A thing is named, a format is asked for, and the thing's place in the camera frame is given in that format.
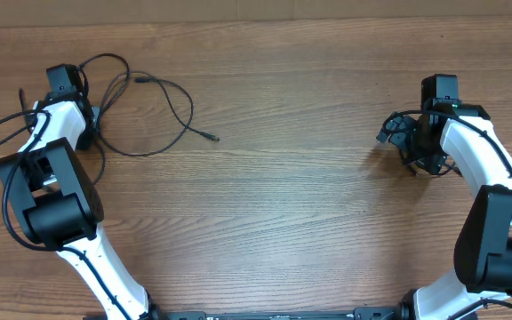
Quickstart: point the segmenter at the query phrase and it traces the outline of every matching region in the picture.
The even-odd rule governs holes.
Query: wooden table
[[[148,158],[108,152],[97,187],[108,236],[166,310],[394,305],[450,269],[473,202],[465,181],[413,178],[374,139],[392,111],[419,107],[426,76],[458,75],[461,98],[485,107],[512,155],[512,17],[0,29],[0,118],[19,111],[19,87],[29,105],[44,97],[46,68],[100,52],[181,84],[192,125],[222,138],[188,132]],[[120,71],[88,65],[91,101]],[[153,84],[131,84],[102,125],[132,152],[180,129]],[[94,176],[98,152],[79,154]],[[100,311],[63,260],[14,243],[0,213],[0,319]]]

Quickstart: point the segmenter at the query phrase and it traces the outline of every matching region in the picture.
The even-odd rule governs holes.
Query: table surface
[[[187,132],[147,158],[107,152],[97,190],[108,236],[166,310],[394,305],[449,270],[473,202],[464,179],[414,178],[374,139],[392,111],[419,107],[426,76],[456,74],[461,98],[485,107],[512,155],[512,17],[3,28],[0,118],[20,110],[20,87],[29,105],[44,97],[46,68],[101,52],[182,85],[192,126],[222,138]],[[91,101],[120,71],[115,60],[88,65]],[[180,130],[153,84],[131,84],[102,126],[131,152]],[[93,177],[97,150],[79,156]],[[0,213],[0,319],[100,311],[74,269],[19,247]]]

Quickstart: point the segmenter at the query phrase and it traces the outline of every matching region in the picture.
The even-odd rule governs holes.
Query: wood grain
[[[108,236],[167,310],[394,305],[450,269],[472,204],[464,180],[415,179],[374,139],[392,111],[419,106],[426,76],[457,74],[460,96],[485,107],[512,155],[512,17],[0,29],[0,118],[19,110],[19,87],[29,104],[43,98],[46,68],[100,52],[185,87],[192,125],[222,138],[188,132],[148,158],[108,152],[97,187]],[[121,70],[88,66],[91,101]],[[180,126],[157,87],[131,84],[103,128],[138,152]],[[97,151],[79,155],[94,176]],[[19,248],[0,217],[0,319],[99,311],[72,268]]]

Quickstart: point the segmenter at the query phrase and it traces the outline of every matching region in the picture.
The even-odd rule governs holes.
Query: white plastic part
[[[512,157],[497,139],[491,121],[478,116],[460,116],[460,118],[487,131],[487,135],[499,145],[512,165]],[[451,156],[460,168],[463,178],[471,188],[473,197],[477,195],[477,191],[482,185],[501,184],[512,189],[512,179],[509,177],[505,165],[491,144],[479,133],[467,128],[464,124],[448,119],[442,131],[440,145],[442,150]]]
[[[414,293],[414,313],[417,320],[447,320],[449,316],[484,298],[505,300],[509,296],[504,292],[470,293],[452,269]]]
[[[67,138],[72,149],[76,149],[78,137],[86,127],[86,122],[78,106],[73,101],[62,101],[45,107],[44,110],[51,114],[51,122],[43,132],[40,141],[31,150],[44,148],[48,142],[60,138]],[[33,129],[33,134],[27,143],[19,149],[19,152],[23,151],[33,141],[35,134],[38,134],[43,127],[46,116],[44,114],[36,114],[36,117],[37,122],[35,129]]]
[[[101,223],[98,224],[96,237],[93,240],[83,238],[66,246],[86,253],[86,257],[98,271],[107,288],[131,319],[139,319],[141,315],[148,312],[149,304],[146,290],[133,280],[125,269],[124,264],[112,248]],[[104,310],[106,310],[108,320],[125,320],[124,315],[110,301],[84,261],[72,252],[57,253],[62,259],[68,261],[85,280]]]

